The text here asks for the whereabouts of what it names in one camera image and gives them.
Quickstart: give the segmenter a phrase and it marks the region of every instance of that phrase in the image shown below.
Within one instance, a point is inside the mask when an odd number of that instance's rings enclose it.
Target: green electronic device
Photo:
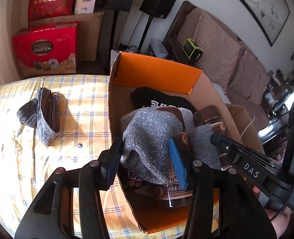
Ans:
[[[186,53],[189,60],[197,62],[202,56],[202,48],[195,44],[192,38],[188,38],[185,44],[182,46],[182,50]]]

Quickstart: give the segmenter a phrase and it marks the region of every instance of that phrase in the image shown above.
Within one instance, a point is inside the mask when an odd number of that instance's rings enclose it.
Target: bed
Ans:
[[[14,237],[26,210],[57,167],[72,170],[97,159],[111,146],[108,120],[108,76],[45,76],[0,86],[0,223]],[[17,110],[35,97],[40,87],[60,93],[60,133],[43,145],[36,129],[21,125]],[[145,235],[128,219],[118,200],[116,177],[100,193],[110,238],[175,239],[185,223]],[[81,237],[78,189],[73,194],[74,234]]]

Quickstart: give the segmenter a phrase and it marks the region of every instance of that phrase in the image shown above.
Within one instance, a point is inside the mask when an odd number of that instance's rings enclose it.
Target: human hand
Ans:
[[[254,186],[253,191],[255,193],[259,193],[260,190]],[[264,209],[269,219],[271,219],[275,214],[276,211]],[[291,209],[289,207],[286,207],[283,212],[281,212],[273,221],[272,225],[274,227],[274,230],[276,232],[277,238],[279,238],[287,229],[288,223],[290,222],[290,216],[291,216]]]

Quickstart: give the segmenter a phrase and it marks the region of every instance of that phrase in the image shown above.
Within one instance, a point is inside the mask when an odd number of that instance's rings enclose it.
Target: ferrero collection box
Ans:
[[[24,76],[76,72],[77,23],[23,30],[13,48]]]

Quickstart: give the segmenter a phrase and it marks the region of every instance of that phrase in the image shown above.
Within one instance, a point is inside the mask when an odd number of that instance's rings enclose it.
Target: brown couch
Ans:
[[[220,20],[185,1],[163,44],[180,61],[182,55],[177,57],[177,51],[181,53],[188,38],[193,38],[203,49],[194,66],[220,85],[232,104],[245,107],[252,118],[255,116],[253,123],[258,131],[266,128],[269,119],[261,100],[268,77],[252,51]]]

